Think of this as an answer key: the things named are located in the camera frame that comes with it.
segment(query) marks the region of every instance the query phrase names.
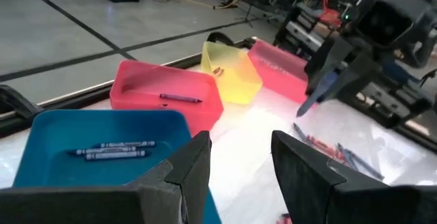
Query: pink bin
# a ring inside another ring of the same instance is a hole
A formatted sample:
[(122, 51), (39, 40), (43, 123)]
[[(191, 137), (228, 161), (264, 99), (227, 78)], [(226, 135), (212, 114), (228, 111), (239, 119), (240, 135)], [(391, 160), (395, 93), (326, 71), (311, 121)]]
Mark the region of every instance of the pink bin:
[[(191, 103), (160, 98), (172, 94), (197, 98)], [(210, 130), (223, 112), (212, 76), (140, 61), (123, 60), (110, 93), (113, 109), (169, 109), (185, 116), (192, 136)]]
[(248, 55), (265, 87), (300, 104), (307, 99), (305, 60), (262, 40), (257, 40)]

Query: blue bin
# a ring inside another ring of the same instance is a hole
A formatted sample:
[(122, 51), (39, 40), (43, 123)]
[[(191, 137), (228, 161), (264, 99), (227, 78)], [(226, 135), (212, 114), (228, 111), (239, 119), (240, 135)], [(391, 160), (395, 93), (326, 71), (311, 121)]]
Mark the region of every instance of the blue bin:
[[(46, 111), (37, 116), (15, 177), (20, 186), (127, 184), (170, 156), (191, 136), (177, 111)], [(145, 158), (87, 162), (68, 150), (98, 143), (156, 141)], [(220, 223), (210, 192), (204, 223)]]

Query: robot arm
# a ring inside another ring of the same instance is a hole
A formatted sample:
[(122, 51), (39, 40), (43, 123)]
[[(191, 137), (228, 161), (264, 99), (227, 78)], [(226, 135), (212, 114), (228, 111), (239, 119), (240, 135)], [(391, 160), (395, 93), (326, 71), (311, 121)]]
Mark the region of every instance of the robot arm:
[[(409, 66), (426, 66), (437, 42), (432, 0), (360, 0), (351, 15), (347, 29), (326, 39), (305, 68), (308, 102), (338, 98), (350, 104), (364, 94), (375, 101), (366, 107), (366, 114), (388, 128), (431, 109), (434, 97), (422, 91), (414, 79), (397, 78), (398, 74), (390, 75), (385, 68), (395, 64), (396, 49), (402, 51), (401, 61)], [(412, 46), (417, 42), (422, 45), (415, 51)], [(326, 86), (326, 75), (332, 73), (337, 78), (322, 92), (315, 92)], [(310, 106), (305, 103), (299, 115)]]

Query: purple crayon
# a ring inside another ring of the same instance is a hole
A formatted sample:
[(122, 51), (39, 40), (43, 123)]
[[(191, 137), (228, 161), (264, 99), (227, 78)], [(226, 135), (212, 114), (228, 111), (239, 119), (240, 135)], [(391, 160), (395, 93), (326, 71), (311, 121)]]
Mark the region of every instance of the purple crayon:
[(134, 152), (137, 148), (135, 146), (130, 147), (114, 147), (114, 148), (90, 148), (90, 149), (77, 149), (70, 150), (67, 153), (73, 156), (81, 156), (92, 153), (105, 153), (105, 152)]
[(134, 152), (104, 152), (104, 153), (91, 153), (85, 155), (85, 160), (108, 160), (119, 158), (141, 158), (149, 156), (150, 152), (144, 150)]
[(190, 97), (184, 97), (179, 95), (172, 95), (172, 94), (159, 94), (159, 98), (166, 98), (171, 100), (178, 100), (178, 101), (185, 101), (185, 102), (203, 102), (202, 100), (198, 98), (190, 98)]

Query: yellow bin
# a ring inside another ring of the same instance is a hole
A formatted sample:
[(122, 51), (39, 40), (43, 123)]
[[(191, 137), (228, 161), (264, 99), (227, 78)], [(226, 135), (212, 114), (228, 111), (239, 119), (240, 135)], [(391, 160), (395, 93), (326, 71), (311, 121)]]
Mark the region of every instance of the yellow bin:
[(249, 104), (262, 87), (262, 79), (244, 50), (205, 42), (201, 69), (215, 79), (224, 102)]

